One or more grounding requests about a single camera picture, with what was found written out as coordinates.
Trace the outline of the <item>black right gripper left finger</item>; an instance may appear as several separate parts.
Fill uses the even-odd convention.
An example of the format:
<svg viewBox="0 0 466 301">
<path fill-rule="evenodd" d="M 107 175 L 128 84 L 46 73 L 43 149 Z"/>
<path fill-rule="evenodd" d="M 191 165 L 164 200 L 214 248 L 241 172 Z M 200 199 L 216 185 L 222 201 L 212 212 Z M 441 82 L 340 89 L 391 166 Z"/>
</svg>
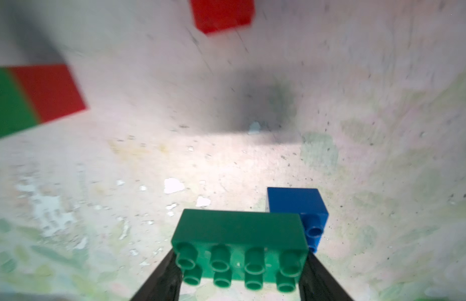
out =
<svg viewBox="0 0 466 301">
<path fill-rule="evenodd" d="M 130 300 L 178 301 L 183 274 L 175 261 L 176 254 L 170 250 Z"/>
</svg>

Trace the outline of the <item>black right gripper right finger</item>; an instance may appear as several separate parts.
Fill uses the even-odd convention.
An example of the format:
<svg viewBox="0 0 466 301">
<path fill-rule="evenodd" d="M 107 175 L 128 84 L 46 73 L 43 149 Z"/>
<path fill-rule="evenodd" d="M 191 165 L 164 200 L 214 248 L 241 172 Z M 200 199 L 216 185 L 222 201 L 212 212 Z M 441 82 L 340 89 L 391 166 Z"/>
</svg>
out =
<svg viewBox="0 0 466 301">
<path fill-rule="evenodd" d="M 299 280 L 301 301 L 353 301 L 313 253 L 309 253 Z"/>
</svg>

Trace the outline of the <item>green long lego brick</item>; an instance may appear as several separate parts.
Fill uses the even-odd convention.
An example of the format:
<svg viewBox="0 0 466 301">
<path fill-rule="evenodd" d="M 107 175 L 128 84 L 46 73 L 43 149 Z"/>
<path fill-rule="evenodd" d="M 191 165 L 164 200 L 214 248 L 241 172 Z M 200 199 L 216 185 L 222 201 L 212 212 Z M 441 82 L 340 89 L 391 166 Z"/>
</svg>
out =
<svg viewBox="0 0 466 301">
<path fill-rule="evenodd" d="M 238 281 L 253 291 L 273 283 L 281 293 L 294 292 L 309 253 L 293 213 L 186 209 L 171 243 L 188 285 L 210 278 L 219 288 Z"/>
</svg>

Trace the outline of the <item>blue small lego brick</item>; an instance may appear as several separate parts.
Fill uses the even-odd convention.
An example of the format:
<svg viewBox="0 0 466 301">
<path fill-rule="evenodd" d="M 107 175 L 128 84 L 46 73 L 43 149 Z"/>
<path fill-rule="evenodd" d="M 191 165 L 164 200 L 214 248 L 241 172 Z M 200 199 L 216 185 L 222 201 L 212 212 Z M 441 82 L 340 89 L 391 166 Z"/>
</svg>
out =
<svg viewBox="0 0 466 301">
<path fill-rule="evenodd" d="M 267 188 L 268 211 L 299 214 L 312 253 L 318 251 L 329 213 L 316 188 Z"/>
</svg>

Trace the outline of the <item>red lego brick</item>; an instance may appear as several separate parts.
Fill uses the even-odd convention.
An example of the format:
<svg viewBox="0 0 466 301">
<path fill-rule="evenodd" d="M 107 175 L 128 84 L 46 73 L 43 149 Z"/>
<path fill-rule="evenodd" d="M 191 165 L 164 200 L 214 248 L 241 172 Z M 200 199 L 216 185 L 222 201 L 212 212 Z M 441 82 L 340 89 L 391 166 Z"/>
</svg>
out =
<svg viewBox="0 0 466 301">
<path fill-rule="evenodd" d="M 254 0 L 191 0 L 195 27 L 209 35 L 252 23 Z"/>
<path fill-rule="evenodd" d="M 67 65 L 15 66 L 9 70 L 41 124 L 87 109 Z"/>
</svg>

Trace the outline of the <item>green square lego brick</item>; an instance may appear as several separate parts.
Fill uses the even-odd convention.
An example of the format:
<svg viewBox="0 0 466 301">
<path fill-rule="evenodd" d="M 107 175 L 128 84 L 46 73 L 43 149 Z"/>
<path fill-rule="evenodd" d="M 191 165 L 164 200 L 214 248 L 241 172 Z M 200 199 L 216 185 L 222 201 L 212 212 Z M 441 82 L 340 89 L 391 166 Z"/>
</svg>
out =
<svg viewBox="0 0 466 301">
<path fill-rule="evenodd" d="M 38 116 L 15 76 L 0 67 L 0 138 L 38 124 Z"/>
</svg>

